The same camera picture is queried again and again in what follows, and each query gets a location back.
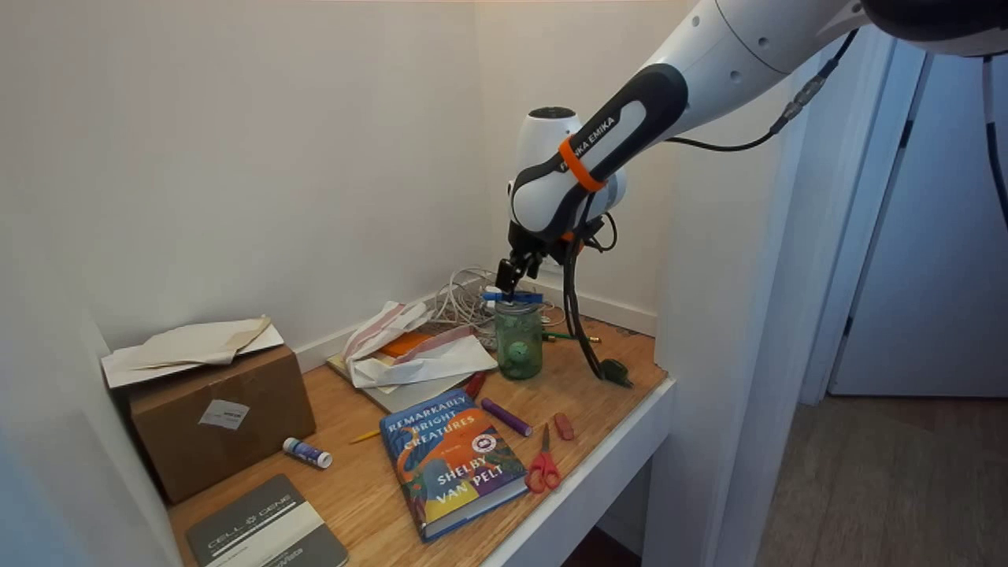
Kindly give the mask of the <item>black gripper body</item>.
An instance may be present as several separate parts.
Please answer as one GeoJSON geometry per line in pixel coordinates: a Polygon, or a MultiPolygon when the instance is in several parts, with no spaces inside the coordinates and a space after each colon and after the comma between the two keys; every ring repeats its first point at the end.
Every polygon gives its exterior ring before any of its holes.
{"type": "Polygon", "coordinates": [[[539,264],[544,259],[554,259],[558,264],[568,262],[568,243],[564,239],[539,239],[521,225],[506,225],[506,245],[511,252],[498,262],[494,286],[503,295],[518,294],[518,283],[524,276],[539,276],[539,264]]]}

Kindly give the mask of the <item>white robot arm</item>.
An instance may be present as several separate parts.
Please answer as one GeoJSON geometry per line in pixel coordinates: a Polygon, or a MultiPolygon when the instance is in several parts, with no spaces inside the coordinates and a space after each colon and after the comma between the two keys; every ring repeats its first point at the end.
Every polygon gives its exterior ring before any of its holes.
{"type": "Polygon", "coordinates": [[[589,119],[527,115],[494,286],[511,294],[544,254],[568,262],[624,199],[620,167],[640,153],[736,111],[860,26],[939,55],[1008,51],[1008,0],[700,0],[589,119]]]}

